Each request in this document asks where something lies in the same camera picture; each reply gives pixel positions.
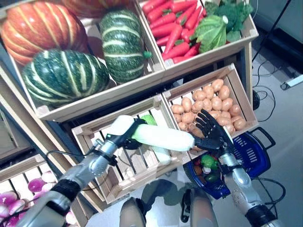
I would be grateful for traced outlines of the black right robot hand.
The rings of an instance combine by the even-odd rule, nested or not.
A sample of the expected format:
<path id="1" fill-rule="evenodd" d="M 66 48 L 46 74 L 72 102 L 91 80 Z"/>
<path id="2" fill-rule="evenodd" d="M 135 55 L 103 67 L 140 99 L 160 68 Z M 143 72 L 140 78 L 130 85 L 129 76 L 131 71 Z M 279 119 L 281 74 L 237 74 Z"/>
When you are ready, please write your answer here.
<path id="1" fill-rule="evenodd" d="M 232 153 L 234 150 L 233 141 L 216 119 L 204 109 L 197 116 L 196 127 L 204 137 L 194 136 L 195 146 L 210 152 L 217 152 L 219 156 Z"/>

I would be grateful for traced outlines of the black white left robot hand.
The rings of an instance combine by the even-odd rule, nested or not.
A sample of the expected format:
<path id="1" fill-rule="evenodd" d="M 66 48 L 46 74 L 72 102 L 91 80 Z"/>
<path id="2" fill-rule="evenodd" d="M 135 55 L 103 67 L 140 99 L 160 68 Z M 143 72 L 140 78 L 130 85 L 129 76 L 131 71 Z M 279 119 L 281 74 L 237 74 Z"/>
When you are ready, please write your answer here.
<path id="1" fill-rule="evenodd" d="M 129 115 L 120 115 L 112 123 L 106 135 L 106 140 L 112 142 L 117 148 L 136 150 L 142 143 L 133 139 L 132 136 L 141 124 L 147 124 L 147 122 Z"/>

